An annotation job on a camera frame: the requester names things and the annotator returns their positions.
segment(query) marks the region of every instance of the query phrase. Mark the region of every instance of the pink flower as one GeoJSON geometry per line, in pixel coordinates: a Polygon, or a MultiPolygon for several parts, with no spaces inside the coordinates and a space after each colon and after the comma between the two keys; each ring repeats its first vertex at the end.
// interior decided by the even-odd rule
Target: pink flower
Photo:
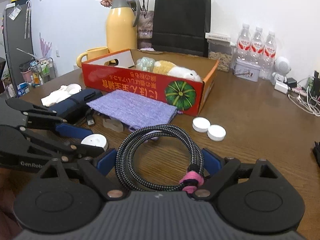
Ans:
{"type": "Polygon", "coordinates": [[[102,0],[100,2],[104,7],[111,7],[112,5],[112,0],[102,0]]]}

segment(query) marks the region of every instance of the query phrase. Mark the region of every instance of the pink velcro strap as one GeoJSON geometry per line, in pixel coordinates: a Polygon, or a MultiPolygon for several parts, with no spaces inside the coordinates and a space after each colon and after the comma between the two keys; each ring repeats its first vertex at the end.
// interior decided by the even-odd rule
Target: pink velcro strap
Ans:
{"type": "Polygon", "coordinates": [[[202,178],[202,176],[198,173],[196,173],[195,171],[189,171],[180,181],[179,183],[184,182],[187,179],[196,179],[198,181],[198,186],[203,185],[204,183],[204,179],[202,178]]]}
{"type": "Polygon", "coordinates": [[[182,189],[182,191],[186,191],[189,194],[194,193],[197,190],[196,186],[186,186],[182,189]]]}

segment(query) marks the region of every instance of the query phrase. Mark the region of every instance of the yellow thermos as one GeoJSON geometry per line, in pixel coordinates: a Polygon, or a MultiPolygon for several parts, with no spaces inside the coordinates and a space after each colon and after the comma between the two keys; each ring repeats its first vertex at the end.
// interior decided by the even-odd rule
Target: yellow thermos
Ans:
{"type": "Polygon", "coordinates": [[[137,48],[139,16],[139,0],[112,0],[112,7],[106,24],[107,46],[110,53],[137,48]],[[134,15],[130,3],[136,3],[136,15],[134,15]]]}

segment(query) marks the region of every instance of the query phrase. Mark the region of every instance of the yellow mug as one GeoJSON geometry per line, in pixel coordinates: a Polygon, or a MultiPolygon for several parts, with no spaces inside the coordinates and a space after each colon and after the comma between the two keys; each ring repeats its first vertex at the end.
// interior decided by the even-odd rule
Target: yellow mug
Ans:
{"type": "Polygon", "coordinates": [[[94,59],[109,53],[108,47],[98,47],[94,49],[88,49],[85,53],[80,54],[77,57],[77,66],[81,68],[82,58],[87,56],[87,60],[94,59]]]}

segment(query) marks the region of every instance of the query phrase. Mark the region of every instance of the blue gripper pad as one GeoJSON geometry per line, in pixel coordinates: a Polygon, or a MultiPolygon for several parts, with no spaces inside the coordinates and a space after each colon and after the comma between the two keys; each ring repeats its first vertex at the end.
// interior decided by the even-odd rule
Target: blue gripper pad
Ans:
{"type": "Polygon", "coordinates": [[[62,123],[56,126],[56,131],[60,136],[84,139],[85,137],[92,135],[93,132],[90,129],[81,128],[68,123],[62,123]]]}
{"type": "Polygon", "coordinates": [[[202,149],[201,152],[204,156],[204,168],[211,176],[216,174],[226,164],[223,158],[206,148],[202,149]]]}
{"type": "Polygon", "coordinates": [[[104,176],[112,170],[116,164],[116,149],[109,149],[106,152],[106,155],[102,157],[97,163],[97,170],[104,176]]]}

